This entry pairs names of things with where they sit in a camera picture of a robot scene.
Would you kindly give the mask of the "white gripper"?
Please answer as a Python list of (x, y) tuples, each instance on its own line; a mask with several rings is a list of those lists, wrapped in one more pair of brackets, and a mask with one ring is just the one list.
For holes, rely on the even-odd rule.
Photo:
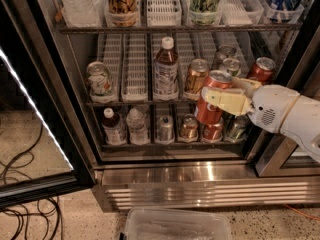
[[(234, 77), (234, 88), (203, 87), (201, 97), (205, 102), (235, 116), (250, 112), (248, 117), (254, 125), (270, 133), (278, 133), (300, 94), (280, 85), (261, 86), (259, 81)], [(252, 100), (245, 95), (253, 93)]]

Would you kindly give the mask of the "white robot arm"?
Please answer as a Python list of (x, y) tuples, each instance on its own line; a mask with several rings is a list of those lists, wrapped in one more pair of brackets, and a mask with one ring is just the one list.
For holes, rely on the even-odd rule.
[(205, 102), (250, 121), (270, 133), (280, 133), (320, 161), (320, 102), (281, 85), (232, 78), (231, 88), (204, 87)]

